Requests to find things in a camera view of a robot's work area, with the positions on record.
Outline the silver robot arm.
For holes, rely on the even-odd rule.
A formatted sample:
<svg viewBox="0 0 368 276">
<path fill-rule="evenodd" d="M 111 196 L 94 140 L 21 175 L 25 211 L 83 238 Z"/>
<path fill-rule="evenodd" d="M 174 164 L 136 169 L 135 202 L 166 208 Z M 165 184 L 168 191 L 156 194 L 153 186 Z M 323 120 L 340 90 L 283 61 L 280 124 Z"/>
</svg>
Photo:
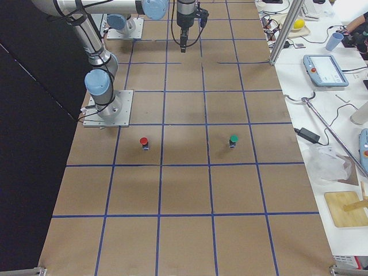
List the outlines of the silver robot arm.
<svg viewBox="0 0 368 276">
<path fill-rule="evenodd" d="M 122 109 L 122 102 L 113 87 L 118 61 L 104 46 L 102 36 L 91 16 L 92 14 L 121 16 L 120 29 L 126 30 L 131 14 L 145 15 L 152 20 L 163 18 L 168 1 L 33 1 L 32 3 L 52 21 L 64 20 L 73 27 L 93 68 L 85 76 L 85 86 L 94 100 L 94 114 L 104 120 L 115 118 Z"/>
<path fill-rule="evenodd" d="M 110 29 L 114 29 L 122 35 L 127 36 L 136 29 L 135 22 L 130 17 L 126 18 L 122 14 L 108 14 L 106 20 Z"/>
</svg>

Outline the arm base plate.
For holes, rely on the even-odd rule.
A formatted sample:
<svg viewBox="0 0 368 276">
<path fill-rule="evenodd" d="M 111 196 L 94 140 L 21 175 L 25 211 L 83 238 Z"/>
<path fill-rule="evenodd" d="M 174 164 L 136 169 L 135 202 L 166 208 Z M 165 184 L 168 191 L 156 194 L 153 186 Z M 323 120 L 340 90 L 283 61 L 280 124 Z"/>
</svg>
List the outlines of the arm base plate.
<svg viewBox="0 0 368 276">
<path fill-rule="evenodd" d="M 91 109 L 86 110 L 84 127 L 129 127 L 133 90 L 115 90 L 114 101 L 102 112 L 96 114 L 95 102 L 90 96 Z"/>
<path fill-rule="evenodd" d="M 140 40 L 143 34 L 143 18 L 126 19 L 119 14 L 110 14 L 107 18 L 108 40 Z"/>
</svg>

